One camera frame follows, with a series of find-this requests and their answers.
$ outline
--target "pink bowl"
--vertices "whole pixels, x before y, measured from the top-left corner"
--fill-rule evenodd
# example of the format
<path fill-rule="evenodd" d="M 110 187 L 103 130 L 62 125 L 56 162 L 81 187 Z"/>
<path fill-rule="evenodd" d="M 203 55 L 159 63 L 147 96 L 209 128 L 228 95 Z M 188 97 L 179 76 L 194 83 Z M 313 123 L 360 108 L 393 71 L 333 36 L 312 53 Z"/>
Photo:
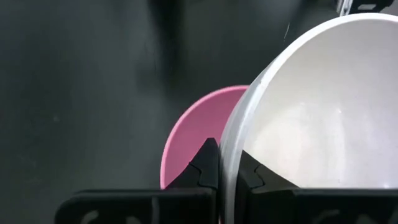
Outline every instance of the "pink bowl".
<path fill-rule="evenodd" d="M 160 187 L 166 188 L 193 159 L 207 138 L 220 143 L 225 124 L 248 85 L 230 86 L 196 101 L 175 123 L 164 147 Z"/>

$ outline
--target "dark gray surface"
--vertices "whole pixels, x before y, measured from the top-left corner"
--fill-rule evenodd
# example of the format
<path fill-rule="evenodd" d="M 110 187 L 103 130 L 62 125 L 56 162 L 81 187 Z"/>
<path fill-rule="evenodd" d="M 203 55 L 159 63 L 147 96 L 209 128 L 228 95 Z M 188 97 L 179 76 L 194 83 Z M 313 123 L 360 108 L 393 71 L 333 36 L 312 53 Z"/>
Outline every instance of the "dark gray surface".
<path fill-rule="evenodd" d="M 52 223 L 77 190 L 158 188 L 186 108 L 250 84 L 335 15 L 301 0 L 1 1 L 0 223 Z"/>

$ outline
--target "plastic bowl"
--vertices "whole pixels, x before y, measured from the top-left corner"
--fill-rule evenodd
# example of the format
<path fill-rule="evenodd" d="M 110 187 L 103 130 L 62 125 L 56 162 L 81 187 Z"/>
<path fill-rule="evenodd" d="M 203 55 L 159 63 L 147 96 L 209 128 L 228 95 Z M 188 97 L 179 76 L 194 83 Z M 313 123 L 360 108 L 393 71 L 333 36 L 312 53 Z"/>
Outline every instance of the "plastic bowl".
<path fill-rule="evenodd" d="M 181 115 L 164 147 L 160 166 L 162 189 L 181 174 L 207 138 L 220 143 L 229 115 L 247 88 L 230 86 L 209 93 Z"/>

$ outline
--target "white plastic bowl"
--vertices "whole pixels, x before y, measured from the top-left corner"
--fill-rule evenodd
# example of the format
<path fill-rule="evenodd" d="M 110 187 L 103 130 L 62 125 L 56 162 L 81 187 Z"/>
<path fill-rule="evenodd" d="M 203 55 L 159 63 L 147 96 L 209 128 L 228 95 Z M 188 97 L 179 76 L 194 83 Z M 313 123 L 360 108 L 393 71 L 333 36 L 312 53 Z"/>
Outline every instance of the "white plastic bowl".
<path fill-rule="evenodd" d="M 225 223 L 241 151 L 299 187 L 397 188 L 398 17 L 308 31 L 252 83 L 221 138 Z"/>

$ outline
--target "white bowl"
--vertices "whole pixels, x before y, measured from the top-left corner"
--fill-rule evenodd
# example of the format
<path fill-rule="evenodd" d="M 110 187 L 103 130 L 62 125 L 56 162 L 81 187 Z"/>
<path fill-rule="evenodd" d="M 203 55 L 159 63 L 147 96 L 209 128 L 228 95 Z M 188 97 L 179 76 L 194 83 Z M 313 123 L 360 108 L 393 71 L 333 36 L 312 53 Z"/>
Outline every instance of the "white bowl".
<path fill-rule="evenodd" d="M 398 187 L 398 17 L 355 14 L 308 31 L 238 103 L 221 138 L 224 221 L 241 151 L 299 187 Z"/>

